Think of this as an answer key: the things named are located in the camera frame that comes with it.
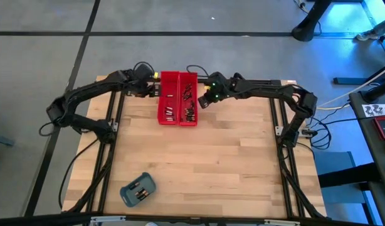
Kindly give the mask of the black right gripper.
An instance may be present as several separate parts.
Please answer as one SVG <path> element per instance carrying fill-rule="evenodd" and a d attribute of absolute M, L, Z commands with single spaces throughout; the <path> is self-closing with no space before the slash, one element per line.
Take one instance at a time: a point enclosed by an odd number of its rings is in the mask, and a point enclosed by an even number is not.
<path fill-rule="evenodd" d="M 209 99 L 206 94 L 198 98 L 202 109 L 207 108 L 211 102 L 219 102 L 231 97 L 230 91 L 223 85 L 225 81 L 226 78 L 220 72 L 214 72 L 207 77 L 207 84 L 210 85 Z"/>

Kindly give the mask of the black aluminium table frame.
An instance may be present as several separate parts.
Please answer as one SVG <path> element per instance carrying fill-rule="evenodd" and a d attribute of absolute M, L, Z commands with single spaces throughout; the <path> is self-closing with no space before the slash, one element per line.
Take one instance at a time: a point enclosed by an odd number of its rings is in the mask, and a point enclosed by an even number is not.
<path fill-rule="evenodd" d="M 126 97 L 108 178 L 93 210 L 116 215 L 287 218 L 307 216 L 280 172 L 275 127 L 293 117 L 280 100 L 226 99 L 195 127 L 157 121 L 158 98 Z"/>

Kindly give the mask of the black desk leg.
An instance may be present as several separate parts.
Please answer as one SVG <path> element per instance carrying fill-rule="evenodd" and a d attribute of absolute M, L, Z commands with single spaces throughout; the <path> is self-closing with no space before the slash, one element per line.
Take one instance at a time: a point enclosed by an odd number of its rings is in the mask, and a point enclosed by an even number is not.
<path fill-rule="evenodd" d="M 375 103 L 378 101 L 378 98 L 385 95 L 385 82 L 371 90 L 360 91 L 359 93 L 365 102 Z"/>

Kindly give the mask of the white fiducial marker sheet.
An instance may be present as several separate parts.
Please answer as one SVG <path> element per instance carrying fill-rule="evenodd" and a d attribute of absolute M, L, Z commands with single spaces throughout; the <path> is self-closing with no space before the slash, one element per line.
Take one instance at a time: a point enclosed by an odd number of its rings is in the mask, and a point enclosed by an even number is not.
<path fill-rule="evenodd" d="M 385 116 L 385 104 L 362 104 L 365 117 Z"/>

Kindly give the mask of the black base beam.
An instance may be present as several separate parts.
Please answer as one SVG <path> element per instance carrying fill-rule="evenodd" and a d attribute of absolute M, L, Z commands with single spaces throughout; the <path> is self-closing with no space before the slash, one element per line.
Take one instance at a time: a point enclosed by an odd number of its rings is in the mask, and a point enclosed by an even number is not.
<path fill-rule="evenodd" d="M 0 218 L 0 226 L 74 226 L 90 223 L 95 216 L 102 215 L 99 212 L 88 213 L 61 213 L 52 215 L 37 215 L 28 217 Z M 170 217 L 170 216 L 148 216 L 148 215 L 124 215 L 125 221 L 152 221 L 168 223 L 186 223 L 189 225 L 209 225 L 216 223 L 224 226 L 229 223 L 264 225 L 264 219 L 289 220 L 300 222 L 301 226 L 370 226 L 363 223 L 341 222 L 328 220 L 326 218 L 302 218 L 291 217 L 286 219 L 277 218 L 228 218 L 228 217 Z"/>

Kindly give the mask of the silver aluminium extrusion bar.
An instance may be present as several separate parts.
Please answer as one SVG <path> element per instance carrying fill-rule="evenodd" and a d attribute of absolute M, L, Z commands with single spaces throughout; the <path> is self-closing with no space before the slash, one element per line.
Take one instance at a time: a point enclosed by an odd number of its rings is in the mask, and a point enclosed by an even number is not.
<path fill-rule="evenodd" d="M 289 220 L 264 219 L 264 225 L 272 226 L 301 226 L 300 222 Z"/>
<path fill-rule="evenodd" d="M 90 223 L 120 222 L 125 220 L 126 220 L 126 216 L 124 215 L 95 216 L 90 219 Z"/>

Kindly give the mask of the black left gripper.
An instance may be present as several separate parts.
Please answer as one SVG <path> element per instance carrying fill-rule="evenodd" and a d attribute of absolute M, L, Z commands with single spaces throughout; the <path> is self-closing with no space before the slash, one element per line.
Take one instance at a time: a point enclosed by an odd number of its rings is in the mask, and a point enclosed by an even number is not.
<path fill-rule="evenodd" d="M 154 70 L 146 64 L 140 64 L 134 70 L 137 80 L 142 82 L 136 82 L 129 86 L 129 92 L 132 95 L 148 95 L 149 97 L 161 96 L 161 85 L 159 83 L 153 83 L 149 85 L 147 80 L 150 80 L 154 76 Z"/>

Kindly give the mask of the black desk foot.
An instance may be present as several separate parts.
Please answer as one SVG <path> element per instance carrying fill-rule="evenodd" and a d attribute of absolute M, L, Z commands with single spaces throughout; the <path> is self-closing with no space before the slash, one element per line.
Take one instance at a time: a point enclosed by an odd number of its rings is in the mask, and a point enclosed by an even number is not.
<path fill-rule="evenodd" d="M 372 80 L 372 83 L 385 82 L 385 66 L 367 78 L 359 77 L 335 77 L 333 83 L 336 85 L 362 85 Z"/>
<path fill-rule="evenodd" d="M 321 188 L 380 181 L 381 176 L 375 163 L 325 173 L 318 176 Z"/>

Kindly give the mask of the red plastic bin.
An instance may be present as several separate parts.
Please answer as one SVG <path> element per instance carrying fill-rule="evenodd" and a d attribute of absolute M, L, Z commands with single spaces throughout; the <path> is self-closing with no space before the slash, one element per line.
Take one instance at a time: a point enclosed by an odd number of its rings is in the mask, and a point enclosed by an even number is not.
<path fill-rule="evenodd" d="M 183 95 L 188 84 L 192 85 L 192 89 L 187 95 Z M 198 75 L 197 73 L 181 72 L 178 80 L 178 118 L 180 126 L 197 126 L 198 124 Z M 191 95 L 192 98 L 184 100 L 184 97 Z M 191 101 L 195 103 L 195 108 L 191 108 Z M 186 122 L 186 109 L 194 109 L 195 122 Z"/>
<path fill-rule="evenodd" d="M 178 124 L 178 79 L 179 72 L 177 71 L 162 71 L 161 72 L 161 96 L 159 97 L 157 108 L 157 120 L 160 125 L 177 125 Z M 172 107 L 174 116 L 166 116 L 166 107 Z M 166 117 L 173 117 L 175 121 L 167 121 Z"/>

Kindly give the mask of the teal plastic bin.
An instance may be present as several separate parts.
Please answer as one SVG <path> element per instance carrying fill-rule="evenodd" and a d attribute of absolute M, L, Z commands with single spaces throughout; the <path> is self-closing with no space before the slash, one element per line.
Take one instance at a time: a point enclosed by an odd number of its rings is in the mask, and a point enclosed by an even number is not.
<path fill-rule="evenodd" d="M 130 185 L 136 182 L 139 182 L 140 185 L 135 189 L 130 190 L 129 189 Z M 127 207 L 130 207 L 130 208 L 135 207 L 136 205 L 138 205 L 140 202 L 143 201 L 143 200 L 139 200 L 135 196 L 135 193 L 142 188 L 144 188 L 145 191 L 149 194 L 148 196 L 150 196 L 151 194 L 153 194 L 153 192 L 156 191 L 156 184 L 148 172 L 143 172 L 140 176 L 138 176 L 136 179 L 131 181 L 128 185 L 121 187 L 120 197 Z"/>

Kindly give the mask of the black pedestal stand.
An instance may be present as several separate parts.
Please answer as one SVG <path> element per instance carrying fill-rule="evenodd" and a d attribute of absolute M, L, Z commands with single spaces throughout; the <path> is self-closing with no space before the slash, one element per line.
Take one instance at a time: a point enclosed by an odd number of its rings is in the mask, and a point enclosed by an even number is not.
<path fill-rule="evenodd" d="M 293 0 L 300 9 L 304 9 L 302 0 Z M 319 19 L 330 6 L 332 0 L 315 0 L 314 5 L 306 11 L 306 17 L 292 30 L 292 36 L 298 41 L 311 41 L 314 37 L 314 29 Z"/>

